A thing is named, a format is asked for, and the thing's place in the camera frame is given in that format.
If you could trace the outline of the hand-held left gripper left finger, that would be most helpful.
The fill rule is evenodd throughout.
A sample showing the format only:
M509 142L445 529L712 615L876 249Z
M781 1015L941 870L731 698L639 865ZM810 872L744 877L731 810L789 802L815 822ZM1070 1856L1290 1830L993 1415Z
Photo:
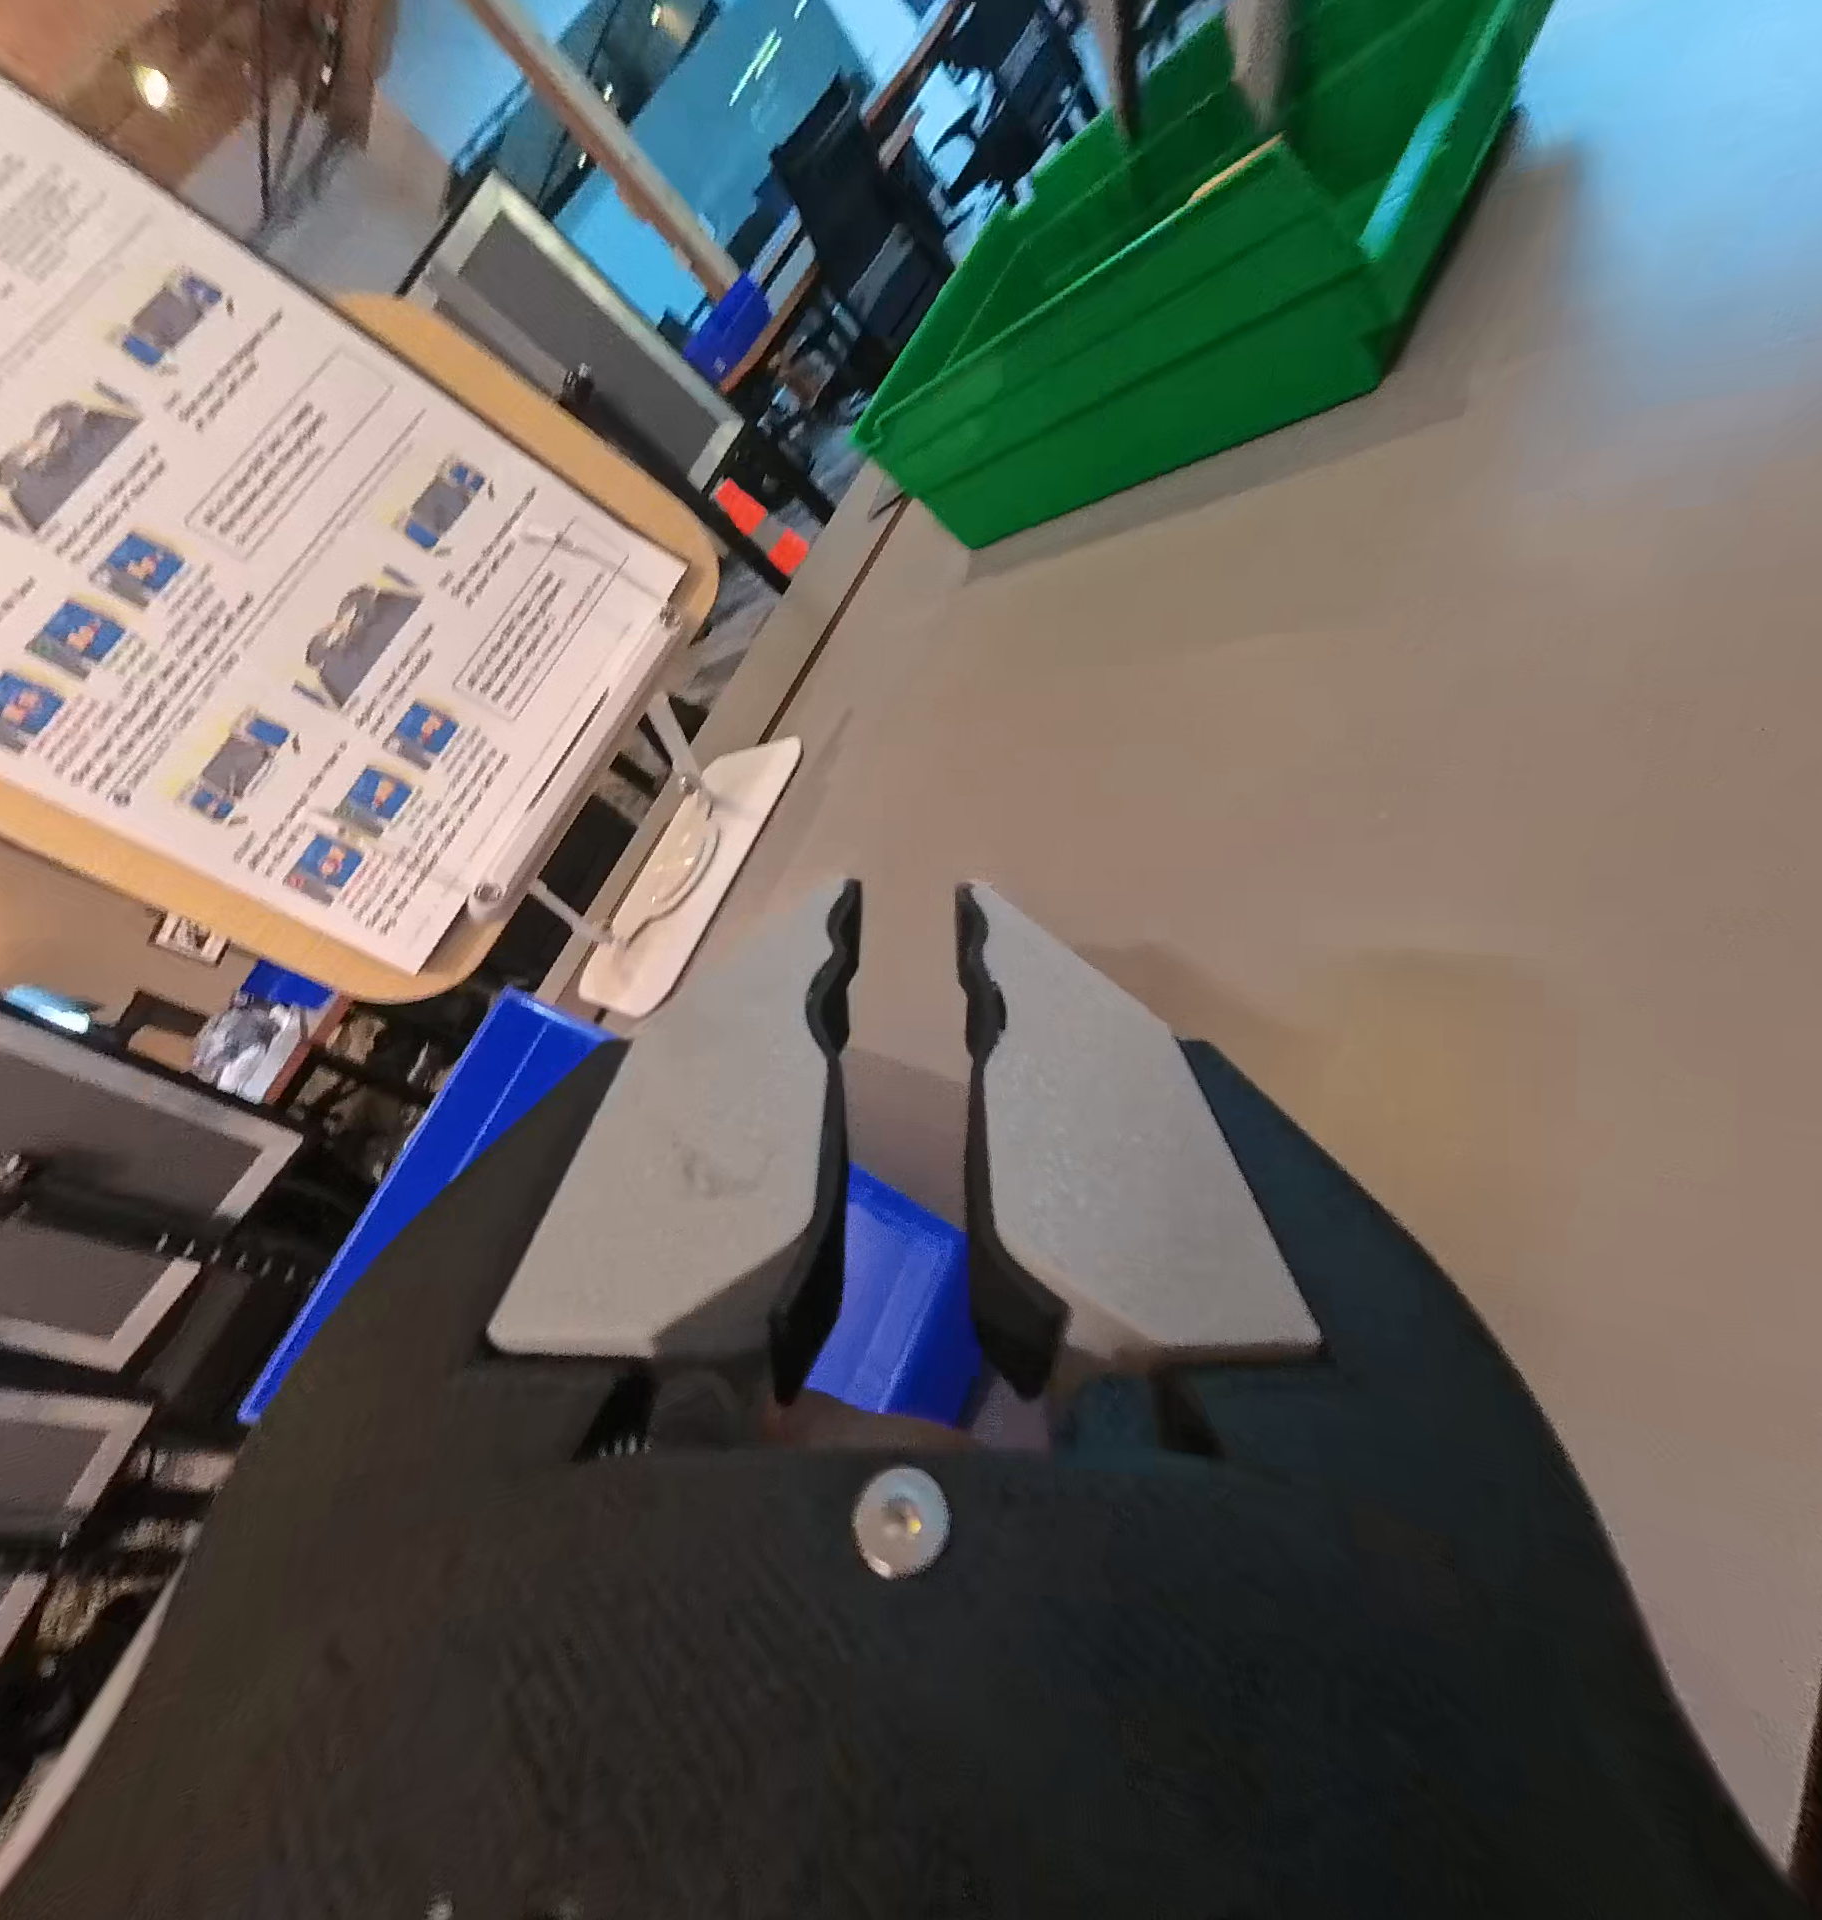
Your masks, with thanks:
M486 1339L795 1401L845 1298L864 888L759 921L622 1046Z

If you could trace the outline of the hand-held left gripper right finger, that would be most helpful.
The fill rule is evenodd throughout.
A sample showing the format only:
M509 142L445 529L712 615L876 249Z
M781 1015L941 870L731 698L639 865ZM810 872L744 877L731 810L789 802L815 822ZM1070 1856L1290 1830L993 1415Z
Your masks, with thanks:
M1020 1400L1324 1337L1179 1035L984 881L953 893L970 1325Z

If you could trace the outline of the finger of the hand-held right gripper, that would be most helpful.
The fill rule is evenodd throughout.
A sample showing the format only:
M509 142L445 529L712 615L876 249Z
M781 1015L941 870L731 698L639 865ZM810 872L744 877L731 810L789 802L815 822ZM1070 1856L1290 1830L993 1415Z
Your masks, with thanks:
M1296 47L1294 3L1229 3L1232 83L1261 135L1278 135Z
M1124 145L1135 145L1143 132L1141 76L1150 9L1150 3L1082 3L1105 70L1109 111Z

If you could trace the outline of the blue plastic bin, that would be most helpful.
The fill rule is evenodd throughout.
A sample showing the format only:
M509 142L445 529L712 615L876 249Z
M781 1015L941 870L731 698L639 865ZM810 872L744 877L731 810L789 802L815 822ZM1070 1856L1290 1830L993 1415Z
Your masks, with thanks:
M394 1158L344 1244L237 1407L252 1428L347 1289L514 1124L611 1034L519 990L485 1013L426 1115ZM979 1380L964 1233L852 1165L840 1317L807 1387L856 1410L960 1425Z

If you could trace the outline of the green plastic bin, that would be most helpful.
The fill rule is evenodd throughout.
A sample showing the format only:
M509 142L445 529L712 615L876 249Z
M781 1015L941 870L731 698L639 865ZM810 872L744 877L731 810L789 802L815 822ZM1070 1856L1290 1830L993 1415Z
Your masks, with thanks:
M1515 107L1547 3L1296 6L1284 152L1226 22L1141 76L996 211L856 427L873 465L984 548L1378 389Z

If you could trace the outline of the diagonal support beam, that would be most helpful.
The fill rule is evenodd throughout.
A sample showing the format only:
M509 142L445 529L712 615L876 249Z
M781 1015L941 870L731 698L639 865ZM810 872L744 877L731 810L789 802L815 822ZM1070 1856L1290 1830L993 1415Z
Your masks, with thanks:
M710 300L723 300L740 269L573 61L547 38L519 3L466 3L491 40L512 61L539 104L611 179L618 197L652 227Z

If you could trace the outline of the orange traffic cone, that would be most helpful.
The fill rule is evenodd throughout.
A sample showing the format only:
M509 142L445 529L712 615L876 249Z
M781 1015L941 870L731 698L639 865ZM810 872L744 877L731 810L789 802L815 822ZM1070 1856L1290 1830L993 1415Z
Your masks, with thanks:
M810 541L774 510L768 510L759 494L745 490L728 477L714 483L710 502L731 524L738 557L752 566L774 590L784 591L807 557Z

